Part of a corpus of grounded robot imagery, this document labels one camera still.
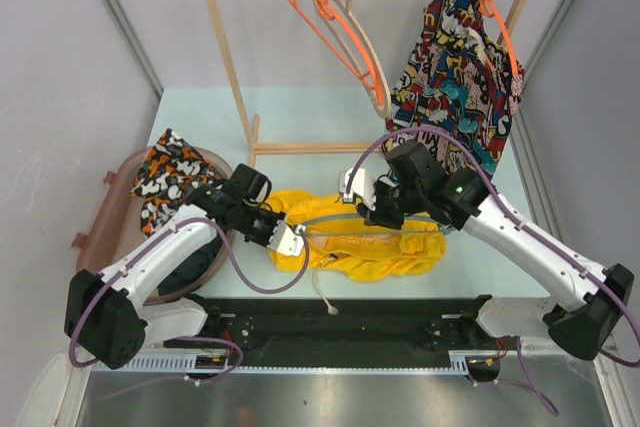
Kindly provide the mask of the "mint green hanger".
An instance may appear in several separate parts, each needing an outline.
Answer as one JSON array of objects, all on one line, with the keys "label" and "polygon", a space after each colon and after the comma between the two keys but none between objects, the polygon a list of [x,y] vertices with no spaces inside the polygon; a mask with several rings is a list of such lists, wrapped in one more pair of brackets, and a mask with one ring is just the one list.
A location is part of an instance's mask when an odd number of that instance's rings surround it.
[{"label": "mint green hanger", "polygon": [[[346,213],[346,214],[331,214],[331,215],[316,217],[309,220],[301,221],[301,224],[305,226],[315,226],[319,224],[335,223],[338,221],[350,221],[350,220],[355,220],[360,223],[365,222],[365,218],[360,216],[357,213]],[[414,221],[414,222],[422,222],[426,224],[433,224],[436,226],[437,231],[444,235],[449,235],[454,231],[453,227],[438,223],[428,215],[409,215],[409,216],[405,216],[404,220],[406,222]]]}]

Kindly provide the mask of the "yellow shorts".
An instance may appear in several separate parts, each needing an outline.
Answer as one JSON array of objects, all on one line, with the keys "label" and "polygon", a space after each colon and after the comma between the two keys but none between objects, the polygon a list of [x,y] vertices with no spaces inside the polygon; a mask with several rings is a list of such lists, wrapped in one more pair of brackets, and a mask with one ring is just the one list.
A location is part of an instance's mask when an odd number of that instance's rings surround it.
[{"label": "yellow shorts", "polygon": [[[291,224],[331,214],[356,213],[339,196],[319,196],[304,190],[280,190],[268,204],[287,214]],[[401,231],[367,226],[355,220],[307,226],[309,269],[341,272],[356,282],[376,282],[390,276],[423,275],[447,250],[444,234],[433,224],[408,221]]]}]

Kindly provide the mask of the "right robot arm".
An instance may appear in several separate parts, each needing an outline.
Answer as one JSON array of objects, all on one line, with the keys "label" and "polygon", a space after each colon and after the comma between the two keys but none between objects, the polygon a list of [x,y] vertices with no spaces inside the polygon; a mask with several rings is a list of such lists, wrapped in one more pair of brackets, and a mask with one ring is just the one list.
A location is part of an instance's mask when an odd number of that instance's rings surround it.
[{"label": "right robot arm", "polygon": [[388,152],[394,183],[357,167],[344,176],[343,198],[360,200],[369,225],[399,230],[406,218],[427,214],[496,249],[549,294],[537,301],[490,298],[461,323],[463,340],[484,348],[496,337],[547,335],[558,347],[593,360],[624,314],[634,284],[622,264],[605,267],[551,236],[520,214],[472,169],[448,173],[417,141]]}]

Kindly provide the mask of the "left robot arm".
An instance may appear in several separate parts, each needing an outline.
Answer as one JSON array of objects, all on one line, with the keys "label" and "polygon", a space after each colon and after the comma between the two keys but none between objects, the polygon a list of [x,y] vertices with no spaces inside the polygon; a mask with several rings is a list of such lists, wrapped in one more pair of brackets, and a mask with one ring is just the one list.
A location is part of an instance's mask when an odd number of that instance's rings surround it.
[{"label": "left robot arm", "polygon": [[269,179],[241,164],[218,186],[203,185],[189,194],[157,232],[116,263],[98,273],[78,272],[70,281],[64,331],[75,367],[79,349],[111,369],[127,364],[144,347],[189,337],[197,345],[214,344],[220,321],[197,301],[148,304],[160,284],[189,257],[214,241],[231,246],[227,233],[273,252],[298,256],[305,230],[287,222],[284,212],[258,203]]}]

